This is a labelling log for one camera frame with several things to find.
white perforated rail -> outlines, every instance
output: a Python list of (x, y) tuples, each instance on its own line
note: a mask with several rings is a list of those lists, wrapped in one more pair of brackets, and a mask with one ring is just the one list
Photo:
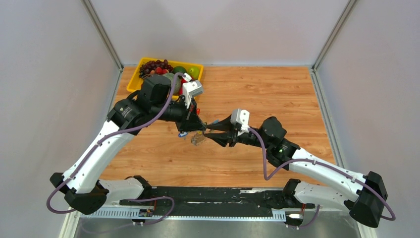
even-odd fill
[[(158, 219), (162, 216), (143, 217), (139, 216), (140, 209), (144, 207), (102, 207), (91, 215), (82, 215), (89, 218), (120, 218), (120, 219)], [(193, 220), (193, 221), (262, 221), (262, 222), (285, 222), (286, 214), (284, 211), (273, 210), (272, 217), (207, 217), (207, 216), (168, 216), (168, 220)]]

wood grain surface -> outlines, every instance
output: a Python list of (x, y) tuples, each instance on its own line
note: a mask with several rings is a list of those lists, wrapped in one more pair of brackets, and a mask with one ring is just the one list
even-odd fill
[[(126, 86), (134, 70), (124, 69), (117, 101), (129, 94)], [(205, 92), (197, 103), (203, 121), (222, 120), (236, 108), (250, 112), (253, 127), (276, 116), (288, 131), (287, 139), (334, 163), (307, 68), (205, 67), (202, 84)], [(261, 148), (242, 144), (224, 148), (209, 139), (194, 146), (194, 134), (184, 140), (175, 123), (157, 121), (117, 154), (101, 178), (141, 175), (152, 186), (283, 187), (290, 178), (318, 183), (285, 170), (265, 181)], [(268, 164), (268, 171), (273, 169)]]

green apple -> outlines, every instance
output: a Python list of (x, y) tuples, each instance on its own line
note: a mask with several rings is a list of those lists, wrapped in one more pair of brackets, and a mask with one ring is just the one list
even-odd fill
[(198, 76), (200, 75), (200, 69), (196, 66), (193, 66), (190, 68), (190, 70), (188, 71), (188, 74), (193, 77), (195, 80), (198, 79)]

red fruit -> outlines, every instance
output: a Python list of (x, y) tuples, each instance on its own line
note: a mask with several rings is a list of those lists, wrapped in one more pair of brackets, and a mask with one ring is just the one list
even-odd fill
[(157, 67), (155, 69), (155, 73), (157, 73), (157, 74), (163, 74), (163, 69), (161, 67)]

gray floor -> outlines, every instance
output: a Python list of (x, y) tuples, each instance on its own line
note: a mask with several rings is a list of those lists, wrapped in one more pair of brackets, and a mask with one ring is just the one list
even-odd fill
[[(308, 222), (313, 212), (305, 212)], [(312, 226), (293, 230), (278, 222), (221, 222), (221, 221), (176, 221), (167, 220), (150, 226), (128, 226), (106, 234), (87, 234), (101, 232), (129, 224), (123, 219), (83, 218), (79, 221), (75, 237), (79, 238), (359, 238), (356, 222), (343, 212), (320, 212)]]

